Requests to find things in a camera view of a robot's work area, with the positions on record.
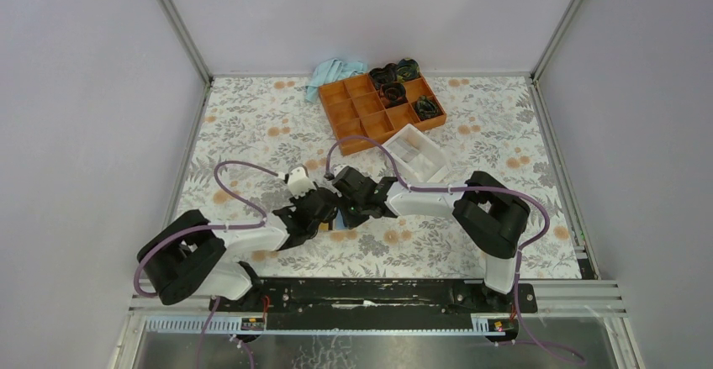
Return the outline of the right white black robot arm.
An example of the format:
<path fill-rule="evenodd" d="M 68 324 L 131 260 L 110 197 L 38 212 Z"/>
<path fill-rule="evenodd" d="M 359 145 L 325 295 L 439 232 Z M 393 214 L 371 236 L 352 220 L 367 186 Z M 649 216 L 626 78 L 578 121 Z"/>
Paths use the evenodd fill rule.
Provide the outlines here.
<path fill-rule="evenodd" d="M 410 215 L 455 219 L 485 253 L 485 306 L 502 312 L 515 301 L 516 252 L 531 209 L 488 173 L 475 171 L 462 192 L 435 183 L 403 184 L 398 177 L 375 182 L 351 166 L 325 178 L 340 194 L 337 221 L 349 229 L 369 219 Z"/>

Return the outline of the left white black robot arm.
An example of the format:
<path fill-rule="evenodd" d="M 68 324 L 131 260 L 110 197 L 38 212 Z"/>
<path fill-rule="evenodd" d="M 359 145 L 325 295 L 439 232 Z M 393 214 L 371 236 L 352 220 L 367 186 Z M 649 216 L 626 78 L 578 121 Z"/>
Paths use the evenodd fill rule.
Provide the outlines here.
<path fill-rule="evenodd" d="M 199 210 L 189 210 L 138 252 L 135 292 L 166 306 L 198 295 L 252 310 L 261 299 L 258 277 L 237 257 L 303 245 L 337 215 L 338 203 L 335 192 L 317 187 L 255 223 L 211 224 Z"/>

